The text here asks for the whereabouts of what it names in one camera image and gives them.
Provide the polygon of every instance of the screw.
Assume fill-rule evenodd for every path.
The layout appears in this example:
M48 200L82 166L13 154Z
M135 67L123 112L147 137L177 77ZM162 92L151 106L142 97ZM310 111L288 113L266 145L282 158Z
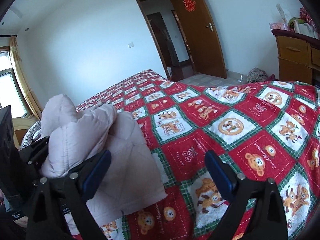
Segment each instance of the screw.
M268 178L268 182L269 182L270 184L274 184L274 183L275 183L275 180L274 180L273 178Z
M70 178L70 179L76 179L76 178L78 178L78 173L77 173L77 172L71 173L70 176L69 176L69 178Z
M48 179L47 179L46 177L42 177L42 178L40 179L40 183L41 183L41 184L45 184L47 181L48 181Z
M242 172L239 172L237 174L238 179L244 180L245 179L245 175Z

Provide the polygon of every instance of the drawer handle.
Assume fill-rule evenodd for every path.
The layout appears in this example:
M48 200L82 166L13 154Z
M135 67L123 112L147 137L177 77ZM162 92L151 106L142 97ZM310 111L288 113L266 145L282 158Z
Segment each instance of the drawer handle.
M293 47L286 47L289 50L295 51L295 52L301 52L301 50L293 48Z

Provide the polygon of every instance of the yellow curtain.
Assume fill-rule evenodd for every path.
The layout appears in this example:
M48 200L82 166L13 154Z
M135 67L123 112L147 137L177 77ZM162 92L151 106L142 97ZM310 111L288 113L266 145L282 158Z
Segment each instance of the yellow curtain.
M33 90L30 88L25 78L25 75L23 73L23 70L21 67L22 60L18 53L17 39L15 36L12 36L10 38L9 46L10 46L10 59L11 59L12 67L16 75L16 78L18 80L20 89L23 93L25 100L28 103L28 106L31 112L36 118L40 120L42 115L42 108L39 104L38 99L36 98L36 95L34 94Z

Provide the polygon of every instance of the red and white checkered quilt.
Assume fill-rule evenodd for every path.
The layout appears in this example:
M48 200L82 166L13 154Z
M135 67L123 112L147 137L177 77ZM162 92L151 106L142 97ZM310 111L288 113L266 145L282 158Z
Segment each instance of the red and white checkered quilt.
M320 195L320 90L315 87L273 81L207 88L145 70L77 110L100 100L133 114L168 194L144 210L106 221L101 228L108 239L207 239L228 207L204 165L210 149L249 179L275 179L289 239L311 218ZM234 239L242 236L253 205L248 202Z

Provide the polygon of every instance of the wooden chair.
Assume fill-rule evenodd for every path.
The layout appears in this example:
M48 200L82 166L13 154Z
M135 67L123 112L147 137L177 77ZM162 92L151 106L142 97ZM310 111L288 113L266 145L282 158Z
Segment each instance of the wooden chair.
M27 133L27 131L34 125L36 121L29 119L29 118L12 118L13 123L13 141L15 147L20 150L20 145L22 142L23 137Z

